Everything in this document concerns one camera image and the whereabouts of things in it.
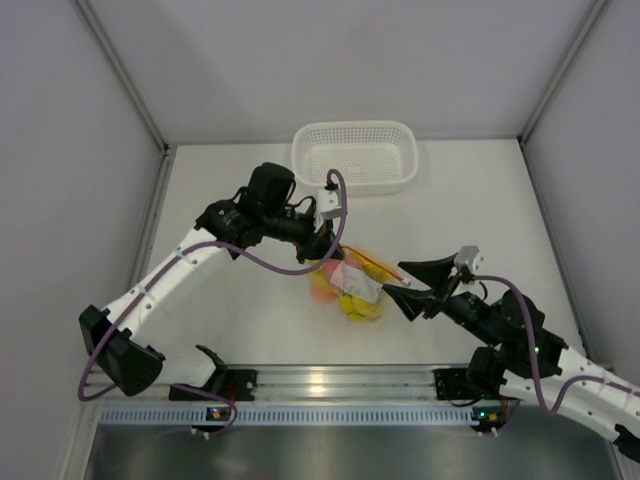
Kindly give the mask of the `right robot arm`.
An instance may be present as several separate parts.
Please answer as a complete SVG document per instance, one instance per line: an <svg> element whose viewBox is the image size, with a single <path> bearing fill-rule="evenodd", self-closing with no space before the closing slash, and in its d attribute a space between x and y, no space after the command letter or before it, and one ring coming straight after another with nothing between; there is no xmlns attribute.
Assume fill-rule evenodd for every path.
<svg viewBox="0 0 640 480"><path fill-rule="evenodd" d="M535 403L599 434L639 459L639 388L547 330L545 315L510 280L478 272L475 246L439 260L399 263L424 289L386 284L410 321L443 315L481 343L465 369L473 398Z"/></svg>

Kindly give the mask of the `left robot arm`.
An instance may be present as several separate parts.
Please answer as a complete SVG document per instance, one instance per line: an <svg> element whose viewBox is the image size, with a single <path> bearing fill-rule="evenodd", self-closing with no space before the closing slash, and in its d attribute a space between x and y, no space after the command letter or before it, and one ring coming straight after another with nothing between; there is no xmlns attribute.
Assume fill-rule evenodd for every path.
<svg viewBox="0 0 640 480"><path fill-rule="evenodd" d="M77 396L88 402L113 390L136 396L158 380L219 397L226 386L222 364L210 349L171 367L152 341L161 325L209 279L243 257L273 273L311 274L342 256L340 240L348 214L347 185L336 169L299 211L291 198L294 173L265 162L254 168L247 185L227 199L209 204L174 250L120 298L79 316L88 354Z"/></svg>

